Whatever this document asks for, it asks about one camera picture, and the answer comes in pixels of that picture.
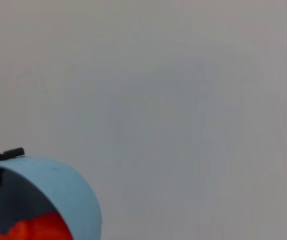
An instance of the gray background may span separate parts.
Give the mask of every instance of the gray background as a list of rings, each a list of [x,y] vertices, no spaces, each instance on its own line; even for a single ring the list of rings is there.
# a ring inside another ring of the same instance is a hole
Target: gray background
[[[286,0],[0,0],[0,151],[76,167],[103,240],[287,239]]]

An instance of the light blue dome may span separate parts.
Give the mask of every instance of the light blue dome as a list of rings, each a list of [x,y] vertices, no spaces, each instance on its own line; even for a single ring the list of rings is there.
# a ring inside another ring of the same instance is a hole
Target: light blue dome
[[[0,232],[19,220],[58,211],[74,240],[100,240],[102,214],[94,191],[70,166],[42,157],[0,161]]]

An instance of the white wall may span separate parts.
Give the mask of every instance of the white wall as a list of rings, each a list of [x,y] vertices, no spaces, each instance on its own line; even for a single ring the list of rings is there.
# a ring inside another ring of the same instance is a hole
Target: white wall
[[[76,167],[103,240],[287,239],[286,0],[0,0],[0,151]]]

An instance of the red object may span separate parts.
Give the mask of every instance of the red object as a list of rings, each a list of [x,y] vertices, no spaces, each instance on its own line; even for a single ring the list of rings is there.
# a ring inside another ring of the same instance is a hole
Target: red object
[[[17,222],[0,240],[73,240],[58,213],[49,213],[30,220]]]

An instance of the blue bowl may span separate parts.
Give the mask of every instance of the blue bowl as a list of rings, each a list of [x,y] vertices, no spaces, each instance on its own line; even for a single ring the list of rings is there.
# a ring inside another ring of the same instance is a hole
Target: blue bowl
[[[100,240],[102,214],[94,191],[73,168],[41,157],[0,161],[0,233],[16,222],[58,212],[74,240]]]

